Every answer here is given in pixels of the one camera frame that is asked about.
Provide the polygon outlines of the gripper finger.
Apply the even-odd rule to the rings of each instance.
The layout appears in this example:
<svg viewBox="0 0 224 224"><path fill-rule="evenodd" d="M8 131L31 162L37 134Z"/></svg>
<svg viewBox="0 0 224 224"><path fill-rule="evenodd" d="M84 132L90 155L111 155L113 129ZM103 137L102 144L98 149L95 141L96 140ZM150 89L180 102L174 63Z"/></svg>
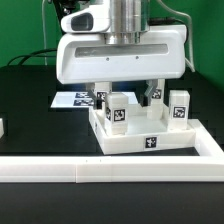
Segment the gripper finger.
<svg viewBox="0 0 224 224"><path fill-rule="evenodd" d="M143 106L150 106L151 105L151 99L152 95L155 92L157 86L158 86L158 80L157 79L150 79L146 81L147 88L142 96L142 105Z"/></svg>
<svg viewBox="0 0 224 224"><path fill-rule="evenodd" d="M86 84L86 91L90 95L90 97L93 99L93 108L94 109L101 109L103 100L97 96L97 94L94 92L95 84L94 83L87 83Z"/></svg>

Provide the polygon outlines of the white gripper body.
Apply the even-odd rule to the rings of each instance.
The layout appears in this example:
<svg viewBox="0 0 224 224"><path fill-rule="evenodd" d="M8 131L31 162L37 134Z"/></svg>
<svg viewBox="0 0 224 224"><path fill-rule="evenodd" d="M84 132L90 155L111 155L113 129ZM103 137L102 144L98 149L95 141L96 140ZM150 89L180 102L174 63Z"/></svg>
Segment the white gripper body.
<svg viewBox="0 0 224 224"><path fill-rule="evenodd" d="M57 49L57 79L79 84L179 78L185 40L183 25L154 26L130 45L107 45L101 34L66 34Z"/></svg>

